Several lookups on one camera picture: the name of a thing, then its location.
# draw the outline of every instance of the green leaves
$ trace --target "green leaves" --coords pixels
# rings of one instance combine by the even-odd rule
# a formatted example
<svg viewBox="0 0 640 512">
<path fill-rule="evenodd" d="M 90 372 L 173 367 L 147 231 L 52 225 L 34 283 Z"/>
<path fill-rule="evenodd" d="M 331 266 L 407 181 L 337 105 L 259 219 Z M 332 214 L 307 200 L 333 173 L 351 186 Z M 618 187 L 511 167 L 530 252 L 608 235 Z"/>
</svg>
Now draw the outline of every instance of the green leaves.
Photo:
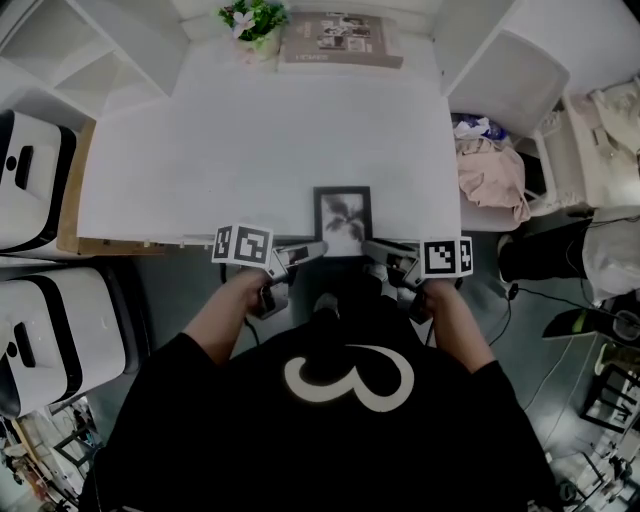
<svg viewBox="0 0 640 512">
<path fill-rule="evenodd" d="M 351 237 L 364 241 L 364 210 L 350 208 L 339 195 L 324 196 L 324 202 L 335 217 L 325 226 L 327 231 L 340 231 L 348 226 Z"/>
<path fill-rule="evenodd" d="M 233 14 L 236 12 L 247 14 L 249 11 L 253 13 L 255 26 L 242 33 L 240 39 L 243 41 L 260 39 L 277 26 L 286 23 L 289 19 L 287 10 L 282 4 L 268 3 L 265 0 L 253 0 L 249 2 L 249 5 L 247 5 L 245 0 L 237 0 L 230 6 L 219 9 L 217 14 L 226 25 L 233 28 L 236 24 L 233 19 Z"/>
</svg>

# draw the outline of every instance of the white cube with marker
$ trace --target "white cube with marker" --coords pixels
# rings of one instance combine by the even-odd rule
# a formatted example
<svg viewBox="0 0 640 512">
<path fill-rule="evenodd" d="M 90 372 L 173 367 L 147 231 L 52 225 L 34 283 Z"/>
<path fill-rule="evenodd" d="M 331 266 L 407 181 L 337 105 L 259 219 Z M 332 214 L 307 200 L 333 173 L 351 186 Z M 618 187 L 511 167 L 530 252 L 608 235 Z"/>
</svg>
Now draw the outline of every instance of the white cube with marker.
<svg viewBox="0 0 640 512">
<path fill-rule="evenodd" d="M 273 230 L 249 224 L 218 228 L 211 261 L 269 269 Z"/>
<path fill-rule="evenodd" d="M 421 240 L 420 260 L 424 279 L 469 276 L 473 274 L 471 237 Z"/>
</svg>

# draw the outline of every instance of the black handle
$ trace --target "black handle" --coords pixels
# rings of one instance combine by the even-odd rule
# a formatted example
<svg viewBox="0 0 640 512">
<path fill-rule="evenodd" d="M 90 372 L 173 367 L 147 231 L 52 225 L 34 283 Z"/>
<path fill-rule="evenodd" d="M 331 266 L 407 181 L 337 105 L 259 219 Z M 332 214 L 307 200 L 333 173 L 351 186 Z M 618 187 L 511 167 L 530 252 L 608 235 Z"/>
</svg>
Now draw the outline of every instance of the black handle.
<svg viewBox="0 0 640 512">
<path fill-rule="evenodd" d="M 29 171 L 31 170 L 31 160 L 33 159 L 33 146 L 25 146 L 20 151 L 18 168 L 16 170 L 16 187 L 27 190 Z"/>
<path fill-rule="evenodd" d="M 33 357 L 33 350 L 31 349 L 31 343 L 27 335 L 27 328 L 20 322 L 13 328 L 13 334 L 16 337 L 16 344 L 18 345 L 18 351 L 22 358 L 22 364 L 27 368 L 35 368 L 36 360 Z"/>
</svg>

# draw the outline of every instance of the pink cloth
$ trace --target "pink cloth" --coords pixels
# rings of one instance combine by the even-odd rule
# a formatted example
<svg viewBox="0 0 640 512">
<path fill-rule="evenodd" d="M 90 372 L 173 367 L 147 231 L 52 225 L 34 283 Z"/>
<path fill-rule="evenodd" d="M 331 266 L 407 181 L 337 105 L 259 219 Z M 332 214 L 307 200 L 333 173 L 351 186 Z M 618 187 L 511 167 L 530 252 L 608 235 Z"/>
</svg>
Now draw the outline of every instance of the pink cloth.
<svg viewBox="0 0 640 512">
<path fill-rule="evenodd" d="M 478 206 L 512 208 L 517 222 L 531 218 L 524 196 L 524 162 L 512 148 L 487 139 L 458 142 L 458 183 Z"/>
</svg>

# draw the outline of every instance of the wooden board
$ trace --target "wooden board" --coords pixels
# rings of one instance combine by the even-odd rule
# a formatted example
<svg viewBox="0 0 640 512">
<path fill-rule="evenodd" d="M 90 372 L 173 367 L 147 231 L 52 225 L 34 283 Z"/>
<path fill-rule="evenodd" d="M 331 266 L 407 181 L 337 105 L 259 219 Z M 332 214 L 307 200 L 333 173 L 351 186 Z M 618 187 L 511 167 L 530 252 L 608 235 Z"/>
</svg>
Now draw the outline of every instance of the wooden board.
<svg viewBox="0 0 640 512">
<path fill-rule="evenodd" d="M 20 420 L 11 420 L 11 425 L 13 425 L 14 430 L 16 431 L 16 433 L 18 434 L 18 437 L 20 438 L 20 442 L 22 443 L 22 446 L 24 446 L 24 449 L 27 450 L 27 453 L 29 454 L 29 457 L 31 457 L 31 460 L 33 462 L 38 462 L 40 460 L 40 457 L 38 457 L 35 448 L 31 444 L 31 440 L 29 439 L 29 436 L 27 435 L 25 430 L 22 428 L 22 425 L 20 424 Z"/>
<path fill-rule="evenodd" d="M 156 244 L 153 244 L 151 247 L 144 247 L 144 244 L 139 242 L 78 238 L 77 229 L 80 194 L 84 180 L 84 168 L 95 127 L 95 121 L 87 121 L 78 137 L 76 152 L 73 157 L 73 162 L 71 163 L 69 178 L 67 179 L 67 186 L 62 200 L 62 208 L 60 209 L 57 239 L 58 249 L 81 256 L 163 254 L 164 247 Z"/>
</svg>

